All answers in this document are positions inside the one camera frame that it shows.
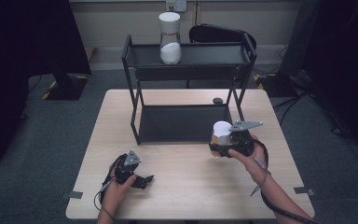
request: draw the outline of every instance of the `white lid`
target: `white lid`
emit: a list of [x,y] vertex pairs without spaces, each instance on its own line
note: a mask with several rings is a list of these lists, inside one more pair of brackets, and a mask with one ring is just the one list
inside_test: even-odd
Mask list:
[[180,15],[176,12],[164,12],[159,14],[159,29],[164,34],[179,32]]

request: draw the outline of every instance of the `wall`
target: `wall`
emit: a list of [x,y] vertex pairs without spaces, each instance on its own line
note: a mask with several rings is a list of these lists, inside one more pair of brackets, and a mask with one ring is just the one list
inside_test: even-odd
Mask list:
[[[159,42],[158,15],[165,1],[72,0],[77,27],[85,47],[122,47],[127,35],[135,44]],[[182,42],[196,23],[214,23],[252,34],[258,45],[285,45],[300,1],[187,1],[181,15]]]

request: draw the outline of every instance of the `gray carpet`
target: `gray carpet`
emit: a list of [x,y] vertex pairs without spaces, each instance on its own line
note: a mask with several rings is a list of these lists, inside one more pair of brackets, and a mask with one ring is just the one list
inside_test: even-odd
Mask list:
[[[0,223],[95,222],[68,219],[68,200],[62,194],[73,189],[105,92],[127,89],[124,73],[93,72],[79,101],[42,100],[53,80],[49,75],[40,81],[39,77],[30,79],[34,89],[24,110],[26,117],[0,161]],[[216,87],[213,82],[202,84]],[[146,89],[185,86],[184,81],[144,84]],[[252,79],[249,88],[256,88]],[[270,98],[273,105],[284,100],[287,98]],[[287,108],[277,111],[278,119]],[[331,128],[331,119],[307,94],[282,122],[305,186],[315,192],[310,199],[316,219],[320,223],[358,223],[358,144],[331,133]]]

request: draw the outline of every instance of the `black metal shelf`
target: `black metal shelf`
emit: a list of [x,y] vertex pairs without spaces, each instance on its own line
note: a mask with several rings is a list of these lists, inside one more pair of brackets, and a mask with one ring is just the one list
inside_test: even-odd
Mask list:
[[[255,64],[255,50],[245,35],[241,43],[182,44],[182,57],[177,64],[165,64],[160,59],[159,45],[133,45],[128,35],[121,56],[133,104],[131,127],[138,145],[141,142],[208,142],[213,125],[218,120],[231,122],[228,103],[234,95],[241,119],[240,95],[235,91],[239,76],[249,78]],[[134,69],[137,92],[131,84],[130,69]],[[227,100],[220,105],[146,105],[142,81],[160,80],[229,80],[232,85]],[[142,115],[139,134],[135,127],[139,99]]]

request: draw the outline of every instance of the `black chair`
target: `black chair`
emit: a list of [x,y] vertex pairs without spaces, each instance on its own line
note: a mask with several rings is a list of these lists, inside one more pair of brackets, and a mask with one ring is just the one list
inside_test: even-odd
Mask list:
[[[248,48],[246,48],[246,50],[250,52],[249,58],[253,61],[252,64],[254,64],[255,57],[257,56],[255,54],[256,42],[251,35],[243,30],[202,23],[191,27],[188,32],[190,43],[242,42],[246,36],[249,37],[249,40],[252,43],[252,46],[247,46]],[[242,87],[243,84],[247,84],[252,69],[253,67],[250,69],[250,72],[248,71],[249,69],[242,69],[241,76],[236,78],[236,81],[240,82],[240,87]],[[189,88],[189,86],[190,80],[186,83],[186,87]]]

